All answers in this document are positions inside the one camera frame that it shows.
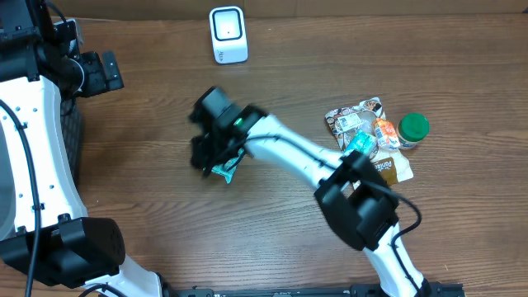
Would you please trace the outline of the teal snack packet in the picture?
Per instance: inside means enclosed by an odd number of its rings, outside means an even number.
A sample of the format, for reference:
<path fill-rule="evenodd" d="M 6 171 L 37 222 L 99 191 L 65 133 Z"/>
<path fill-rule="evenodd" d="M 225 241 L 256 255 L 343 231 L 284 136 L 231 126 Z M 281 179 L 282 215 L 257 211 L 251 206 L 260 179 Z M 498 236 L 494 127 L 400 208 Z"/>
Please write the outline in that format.
<path fill-rule="evenodd" d="M 215 165 L 211 172 L 222 176 L 227 184 L 230 184 L 233 175 L 237 169 L 237 166 L 242 162 L 244 156 L 246 155 L 246 152 L 243 148 L 239 149 L 238 156 L 236 158 L 229 159 L 225 164 Z"/>

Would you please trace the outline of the brown white snack bag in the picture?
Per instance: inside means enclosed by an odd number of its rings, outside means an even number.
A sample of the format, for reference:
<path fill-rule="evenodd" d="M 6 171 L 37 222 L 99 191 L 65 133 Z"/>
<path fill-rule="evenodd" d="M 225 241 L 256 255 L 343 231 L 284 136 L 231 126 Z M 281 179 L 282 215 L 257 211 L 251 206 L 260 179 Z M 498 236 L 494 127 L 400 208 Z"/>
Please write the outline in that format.
<path fill-rule="evenodd" d="M 351 144 L 358 142 L 358 132 L 370 136 L 374 142 L 369 152 L 370 161 L 390 186 L 414 177 L 410 162 L 398 148 L 388 150 L 377 144 L 373 123 L 376 119 L 386 119 L 378 97 L 361 101 L 355 106 L 333 109 L 326 113 L 324 119 L 342 152 L 352 150 Z"/>

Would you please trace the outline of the teal Kleenex tissue pack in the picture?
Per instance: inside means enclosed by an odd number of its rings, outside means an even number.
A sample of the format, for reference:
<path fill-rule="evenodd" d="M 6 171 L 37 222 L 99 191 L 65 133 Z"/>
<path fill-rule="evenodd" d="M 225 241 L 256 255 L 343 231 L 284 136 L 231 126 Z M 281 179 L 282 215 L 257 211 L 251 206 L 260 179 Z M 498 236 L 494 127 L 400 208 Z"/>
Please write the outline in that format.
<path fill-rule="evenodd" d="M 377 139 L 374 135 L 357 130 L 351 137 L 349 144 L 345 147 L 344 154 L 349 154 L 352 151 L 373 158 L 377 154 Z"/>

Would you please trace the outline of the orange white small box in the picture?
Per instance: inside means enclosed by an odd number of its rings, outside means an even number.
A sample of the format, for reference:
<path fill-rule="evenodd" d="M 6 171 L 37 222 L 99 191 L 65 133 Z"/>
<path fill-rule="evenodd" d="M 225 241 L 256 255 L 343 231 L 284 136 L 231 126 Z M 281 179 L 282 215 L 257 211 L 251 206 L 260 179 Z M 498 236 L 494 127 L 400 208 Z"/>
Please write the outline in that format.
<path fill-rule="evenodd" d="M 395 151 L 400 148 L 398 135 L 394 125 L 382 118 L 376 118 L 373 123 L 373 129 L 377 139 L 377 144 L 381 149 Z"/>

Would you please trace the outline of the green lid jar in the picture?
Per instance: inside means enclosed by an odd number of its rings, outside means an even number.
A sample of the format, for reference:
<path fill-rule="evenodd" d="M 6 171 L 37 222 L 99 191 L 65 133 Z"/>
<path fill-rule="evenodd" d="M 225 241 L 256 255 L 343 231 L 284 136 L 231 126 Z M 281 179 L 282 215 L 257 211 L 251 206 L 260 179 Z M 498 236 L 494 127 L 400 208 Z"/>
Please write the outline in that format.
<path fill-rule="evenodd" d="M 397 127 L 401 149 L 413 149 L 430 132 L 428 119 L 420 113 L 409 113 L 402 118 Z"/>

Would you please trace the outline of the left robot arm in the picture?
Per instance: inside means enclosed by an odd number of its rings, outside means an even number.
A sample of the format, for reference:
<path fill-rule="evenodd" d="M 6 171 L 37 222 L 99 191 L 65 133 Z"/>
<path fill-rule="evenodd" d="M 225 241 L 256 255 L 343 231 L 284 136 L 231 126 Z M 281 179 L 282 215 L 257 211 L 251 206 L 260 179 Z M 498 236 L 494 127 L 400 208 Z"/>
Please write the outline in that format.
<path fill-rule="evenodd" d="M 2 261 L 35 282 L 83 295 L 171 296 L 172 287 L 126 254 L 112 219 L 93 218 L 73 178 L 62 124 L 76 101 L 124 86 L 115 55 L 81 52 L 77 23 L 51 20 L 47 1 L 1 4 L 1 192 L 13 201 Z"/>

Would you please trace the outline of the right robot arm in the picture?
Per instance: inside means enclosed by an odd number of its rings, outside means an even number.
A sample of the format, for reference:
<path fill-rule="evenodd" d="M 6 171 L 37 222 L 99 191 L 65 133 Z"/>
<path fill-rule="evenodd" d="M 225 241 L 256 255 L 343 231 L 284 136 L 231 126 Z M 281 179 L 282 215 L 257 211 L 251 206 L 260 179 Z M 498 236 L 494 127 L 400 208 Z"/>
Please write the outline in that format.
<path fill-rule="evenodd" d="M 191 165 L 209 176 L 213 167 L 244 155 L 289 172 L 313 188 L 331 230 L 350 248 L 364 252 L 388 296 L 428 296 L 431 286 L 412 264 L 396 209 L 404 201 L 363 153 L 344 154 L 296 134 L 275 115 L 231 101 L 211 87 L 189 116 L 201 133 L 191 140 Z"/>

